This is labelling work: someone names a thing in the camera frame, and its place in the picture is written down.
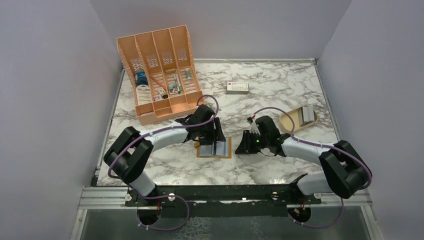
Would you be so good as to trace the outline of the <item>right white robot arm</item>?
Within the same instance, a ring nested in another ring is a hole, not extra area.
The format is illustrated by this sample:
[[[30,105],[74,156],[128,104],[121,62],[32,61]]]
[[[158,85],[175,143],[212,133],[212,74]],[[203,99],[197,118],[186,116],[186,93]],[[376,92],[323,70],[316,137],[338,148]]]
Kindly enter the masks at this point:
[[[371,176],[349,142],[341,140],[334,145],[321,146],[295,140],[288,133],[280,133],[269,116],[252,121],[245,130],[235,154],[253,155],[268,149],[273,157],[292,157],[321,166],[323,172],[304,174],[290,183],[289,199],[300,204],[313,194],[334,193],[348,199],[361,190]]]

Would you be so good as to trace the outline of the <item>stack of grey cards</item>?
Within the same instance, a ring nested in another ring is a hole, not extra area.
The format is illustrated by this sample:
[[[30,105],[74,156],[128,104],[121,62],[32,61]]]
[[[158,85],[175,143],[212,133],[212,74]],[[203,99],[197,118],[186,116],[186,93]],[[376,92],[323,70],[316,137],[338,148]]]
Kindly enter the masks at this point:
[[[298,121],[301,127],[316,121],[315,112],[312,105],[304,105],[299,109]]]

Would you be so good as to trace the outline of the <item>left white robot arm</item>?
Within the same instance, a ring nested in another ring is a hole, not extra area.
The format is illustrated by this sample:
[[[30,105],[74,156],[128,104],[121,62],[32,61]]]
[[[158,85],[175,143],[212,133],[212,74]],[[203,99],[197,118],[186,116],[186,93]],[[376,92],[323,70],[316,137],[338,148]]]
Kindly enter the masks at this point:
[[[151,153],[188,141],[213,148],[226,142],[220,119],[205,104],[163,128],[147,131],[138,131],[132,126],[125,128],[104,154],[103,161],[118,179],[138,192],[138,199],[144,205],[149,206],[157,200],[157,186],[144,171]]]

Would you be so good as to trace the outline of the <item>grey credit card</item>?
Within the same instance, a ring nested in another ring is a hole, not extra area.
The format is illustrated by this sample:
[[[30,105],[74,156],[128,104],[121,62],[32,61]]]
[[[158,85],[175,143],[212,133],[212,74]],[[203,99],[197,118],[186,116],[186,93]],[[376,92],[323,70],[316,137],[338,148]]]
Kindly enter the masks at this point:
[[[230,143],[229,140],[216,141],[214,144],[215,156],[218,157],[229,157],[230,156]]]
[[[197,156],[199,158],[214,157],[216,155],[215,146],[212,145],[200,145],[198,147]]]

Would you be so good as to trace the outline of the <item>yellow leather card holder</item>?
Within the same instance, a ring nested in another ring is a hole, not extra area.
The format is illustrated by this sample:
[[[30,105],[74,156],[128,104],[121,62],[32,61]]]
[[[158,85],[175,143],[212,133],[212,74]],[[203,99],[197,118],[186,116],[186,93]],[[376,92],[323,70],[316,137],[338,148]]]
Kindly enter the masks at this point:
[[[225,141],[217,141],[212,145],[194,143],[197,158],[230,159],[232,157],[232,139],[226,137]]]

